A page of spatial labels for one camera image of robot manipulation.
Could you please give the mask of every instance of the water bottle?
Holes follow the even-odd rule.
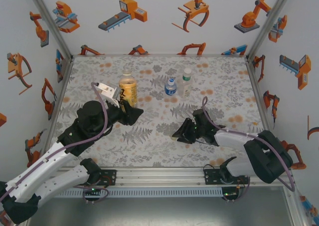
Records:
[[[164,89],[165,89],[166,95],[174,95],[177,89],[175,80],[173,78],[170,78],[168,82],[165,84]]]

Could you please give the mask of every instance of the bottle cap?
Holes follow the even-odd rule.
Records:
[[[124,69],[122,71],[123,75],[131,75],[132,74],[132,71],[131,70],[128,70],[128,69]]]
[[[184,69],[184,73],[186,73],[186,74],[191,74],[191,69],[190,69],[190,68],[185,68],[185,69]]]
[[[169,85],[174,85],[174,83],[175,83],[175,80],[174,80],[173,78],[170,78],[170,79],[168,80],[168,84],[169,84]]]

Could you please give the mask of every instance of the metal floor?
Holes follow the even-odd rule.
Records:
[[[282,188],[250,188],[244,199],[52,199],[29,226],[291,226]]]

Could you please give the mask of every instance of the table surface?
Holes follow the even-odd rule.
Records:
[[[185,99],[165,95],[163,86],[170,77],[179,79],[191,68],[194,84]],[[116,123],[111,134],[101,138],[67,166],[92,158],[100,167],[201,167],[219,166],[241,152],[228,147],[177,142],[171,135],[186,117],[207,108],[217,124],[243,132],[263,130],[245,58],[188,56],[93,56],[76,57],[68,79],[51,144],[77,118],[76,111],[97,100],[90,83],[118,84],[123,69],[131,69],[138,80],[138,107],[144,109],[133,126]]]

